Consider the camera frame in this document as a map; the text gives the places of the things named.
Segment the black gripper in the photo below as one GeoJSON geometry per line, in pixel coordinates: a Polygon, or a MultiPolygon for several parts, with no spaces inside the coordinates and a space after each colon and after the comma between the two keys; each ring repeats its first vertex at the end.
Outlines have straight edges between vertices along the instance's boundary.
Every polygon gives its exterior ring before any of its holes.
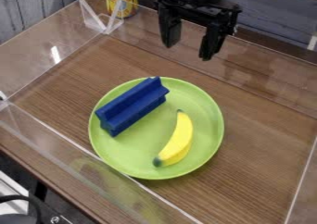
{"type": "Polygon", "coordinates": [[[236,32],[240,6],[229,0],[157,0],[157,3],[164,4],[157,5],[157,25],[160,40],[167,48],[180,39],[181,22],[176,11],[183,15],[183,19],[199,25],[217,20],[207,25],[199,47],[201,60],[211,60],[221,48],[225,35],[236,32]]]}

